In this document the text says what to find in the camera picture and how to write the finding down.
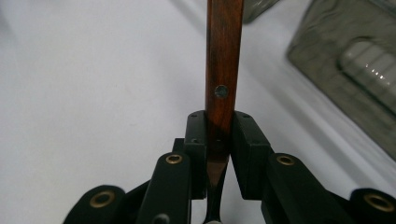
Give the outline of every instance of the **white background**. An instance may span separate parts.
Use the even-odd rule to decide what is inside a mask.
[[[244,26],[236,109],[327,189],[396,196],[395,162],[286,60],[308,4]],[[0,0],[0,223],[62,223],[89,189],[150,179],[204,109],[205,15],[205,0]],[[224,223],[263,223],[232,166],[225,186]]]

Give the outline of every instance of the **brass screw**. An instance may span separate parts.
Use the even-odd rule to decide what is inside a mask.
[[[94,208],[101,208],[111,204],[116,195],[113,190],[105,190],[95,194],[90,200],[90,206]]]

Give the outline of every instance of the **wood grain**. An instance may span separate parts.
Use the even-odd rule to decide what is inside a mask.
[[[235,106],[243,0],[208,0],[206,33],[205,113],[209,140],[208,162],[227,163]],[[228,94],[215,94],[217,86]]]

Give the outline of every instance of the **metal rivet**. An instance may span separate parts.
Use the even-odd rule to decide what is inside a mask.
[[[276,160],[284,165],[294,165],[294,160],[289,156],[278,156]]]
[[[169,164],[178,164],[181,163],[181,161],[183,161],[183,157],[181,157],[180,155],[170,155],[166,157],[166,162],[168,162]]]
[[[90,206],[94,208],[101,208],[111,204],[116,199],[116,194],[113,190],[105,190],[95,194],[90,200]]]
[[[380,195],[368,193],[364,195],[363,198],[364,201],[380,211],[393,212],[395,210],[394,204]]]
[[[228,88],[224,85],[219,85],[215,89],[215,94],[219,98],[226,98],[228,96]]]
[[[168,224],[169,216],[162,213],[157,215],[154,219],[152,219],[152,224]]]

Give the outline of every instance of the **black bracket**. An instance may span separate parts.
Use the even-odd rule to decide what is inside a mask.
[[[191,200],[206,196],[205,124],[204,111],[190,114],[185,138],[177,138],[172,152],[158,159],[150,181],[128,193],[113,186],[92,189],[64,223],[191,223]],[[275,153],[250,115],[234,113],[232,137],[241,195],[262,201],[266,223],[396,223],[393,197],[375,189],[356,189],[346,200],[327,191],[299,159]]]

